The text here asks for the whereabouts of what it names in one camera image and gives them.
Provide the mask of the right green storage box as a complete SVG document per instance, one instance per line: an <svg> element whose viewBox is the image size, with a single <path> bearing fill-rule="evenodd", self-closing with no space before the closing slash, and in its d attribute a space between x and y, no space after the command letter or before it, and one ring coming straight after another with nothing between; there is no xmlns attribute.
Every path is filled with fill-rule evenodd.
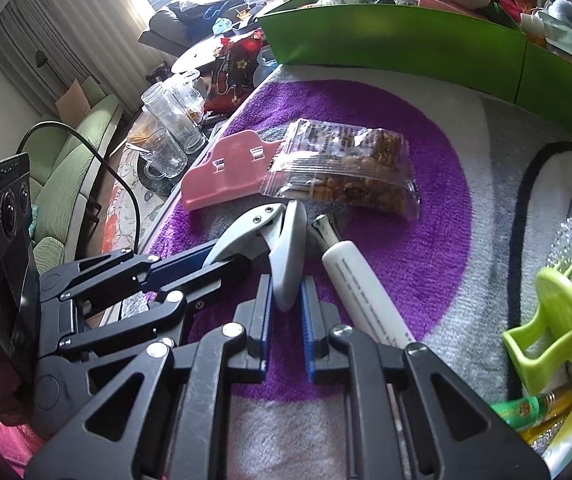
<svg viewBox="0 0 572 480"><path fill-rule="evenodd" d="M572 132L572 55L546 41L536 13L520 17L528 44L515 103Z"/></svg>

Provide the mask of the pink plastic clip far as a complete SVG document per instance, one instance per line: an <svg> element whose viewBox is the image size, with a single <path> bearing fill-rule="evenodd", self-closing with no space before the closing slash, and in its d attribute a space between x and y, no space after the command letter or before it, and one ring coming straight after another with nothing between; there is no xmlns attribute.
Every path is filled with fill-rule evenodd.
<svg viewBox="0 0 572 480"><path fill-rule="evenodd" d="M280 141L263 141L254 130L217 140L206 158L181 181L185 210L194 211L258 194Z"/></svg>

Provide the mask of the purple grey rug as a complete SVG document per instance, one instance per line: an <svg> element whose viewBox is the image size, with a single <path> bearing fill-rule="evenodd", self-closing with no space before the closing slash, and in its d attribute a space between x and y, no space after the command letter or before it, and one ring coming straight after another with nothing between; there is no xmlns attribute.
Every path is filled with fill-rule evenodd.
<svg viewBox="0 0 572 480"><path fill-rule="evenodd" d="M282 66L233 115L222 136L280 139L299 118L398 133L410 144L420 218L307 202L309 221L335 217L414 338L489 404L522 385L502 333L532 317L536 272L572 214L572 134L466 88L382 70ZM269 200L249 196L187 212L176 198L143 252L167 257L219 237ZM268 378L231 400L227 479L345 479L341 389L304 369L299 309L274 314Z"/></svg>

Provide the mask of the glass jars cluster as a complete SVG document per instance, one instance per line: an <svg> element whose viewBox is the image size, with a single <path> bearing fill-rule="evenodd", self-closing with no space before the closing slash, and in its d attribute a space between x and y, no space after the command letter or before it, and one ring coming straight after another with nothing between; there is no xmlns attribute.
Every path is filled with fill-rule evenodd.
<svg viewBox="0 0 572 480"><path fill-rule="evenodd" d="M146 188L167 196L206 145L204 81L196 70L173 74L142 95L142 114L126 136L137 154L137 171Z"/></svg>

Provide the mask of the grey sofa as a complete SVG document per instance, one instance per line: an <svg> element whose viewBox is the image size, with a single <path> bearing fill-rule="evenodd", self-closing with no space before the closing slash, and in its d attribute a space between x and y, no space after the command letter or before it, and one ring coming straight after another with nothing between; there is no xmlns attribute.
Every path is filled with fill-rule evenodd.
<svg viewBox="0 0 572 480"><path fill-rule="evenodd" d="M179 3L171 3L149 19L148 29L141 33L138 42L179 58L212 35L212 26L225 7L226 3L220 1L182 11Z"/></svg>

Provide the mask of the left green storage box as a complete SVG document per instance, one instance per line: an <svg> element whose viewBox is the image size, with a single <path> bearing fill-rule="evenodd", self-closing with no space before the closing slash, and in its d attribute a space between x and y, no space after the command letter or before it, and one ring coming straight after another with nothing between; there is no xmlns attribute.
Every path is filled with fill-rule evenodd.
<svg viewBox="0 0 572 480"><path fill-rule="evenodd" d="M522 32L468 15L382 3L292 0L259 18L277 61L392 70L513 102L524 71Z"/></svg>

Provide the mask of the round coffee table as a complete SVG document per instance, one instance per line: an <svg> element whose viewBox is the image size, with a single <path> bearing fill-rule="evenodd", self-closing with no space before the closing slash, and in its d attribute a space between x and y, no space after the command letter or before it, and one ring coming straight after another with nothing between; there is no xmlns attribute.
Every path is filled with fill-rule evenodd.
<svg viewBox="0 0 572 480"><path fill-rule="evenodd" d="M210 36L199 41L181 54L171 66L174 74L182 74L191 70L208 70L216 60L224 44L237 41L240 36Z"/></svg>

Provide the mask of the snack bag clear wrapper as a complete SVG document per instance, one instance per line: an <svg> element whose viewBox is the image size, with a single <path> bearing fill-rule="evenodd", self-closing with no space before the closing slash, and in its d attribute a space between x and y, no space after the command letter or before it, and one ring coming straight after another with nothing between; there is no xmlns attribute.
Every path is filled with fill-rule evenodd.
<svg viewBox="0 0 572 480"><path fill-rule="evenodd" d="M384 128L304 118L291 122L260 193L367 207L410 221L420 216L408 141Z"/></svg>

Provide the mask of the red patterned bag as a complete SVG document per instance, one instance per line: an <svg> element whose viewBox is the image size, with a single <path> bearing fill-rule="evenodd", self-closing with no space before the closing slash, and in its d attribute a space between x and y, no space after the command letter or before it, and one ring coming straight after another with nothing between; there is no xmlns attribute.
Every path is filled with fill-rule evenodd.
<svg viewBox="0 0 572 480"><path fill-rule="evenodd" d="M235 37L222 37L204 103L205 113L235 112L256 86L254 73L264 45L261 29Z"/></svg>

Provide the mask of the green medicine bottle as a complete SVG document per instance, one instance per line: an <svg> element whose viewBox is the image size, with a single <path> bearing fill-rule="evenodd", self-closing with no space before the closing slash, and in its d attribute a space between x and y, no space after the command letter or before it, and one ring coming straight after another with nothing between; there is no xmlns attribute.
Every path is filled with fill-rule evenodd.
<svg viewBox="0 0 572 480"><path fill-rule="evenodd" d="M495 403L491 407L510 428L523 432L567 413L572 408L572 386L560 386L536 396Z"/></svg>

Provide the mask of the white grey garlic press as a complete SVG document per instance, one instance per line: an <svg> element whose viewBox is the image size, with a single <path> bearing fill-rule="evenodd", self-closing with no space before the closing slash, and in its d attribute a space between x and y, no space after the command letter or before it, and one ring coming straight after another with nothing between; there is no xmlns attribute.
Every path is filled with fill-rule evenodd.
<svg viewBox="0 0 572 480"><path fill-rule="evenodd" d="M306 255L307 211L298 200L258 206L238 217L220 236L204 264L236 255L256 260L268 254L274 301L286 312L295 304Z"/></svg>

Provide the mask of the green storage box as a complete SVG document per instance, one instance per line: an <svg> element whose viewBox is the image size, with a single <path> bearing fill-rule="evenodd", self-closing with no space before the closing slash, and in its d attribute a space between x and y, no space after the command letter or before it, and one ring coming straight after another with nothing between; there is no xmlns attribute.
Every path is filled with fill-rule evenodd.
<svg viewBox="0 0 572 480"><path fill-rule="evenodd" d="M277 61L392 70L513 102L524 71L522 32L468 15L382 3L292 0L259 18Z"/></svg>
<svg viewBox="0 0 572 480"><path fill-rule="evenodd" d="M546 41L536 13L520 17L528 44L515 103L572 132L572 55Z"/></svg>

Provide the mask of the white tube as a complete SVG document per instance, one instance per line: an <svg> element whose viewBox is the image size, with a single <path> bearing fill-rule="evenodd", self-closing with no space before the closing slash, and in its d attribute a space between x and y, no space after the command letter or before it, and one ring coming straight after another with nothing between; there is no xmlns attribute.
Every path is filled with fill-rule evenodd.
<svg viewBox="0 0 572 480"><path fill-rule="evenodd" d="M388 292L351 240L342 240L333 217L320 214L311 233L322 249L322 263L344 310L358 330L380 344L404 348L415 340Z"/></svg>

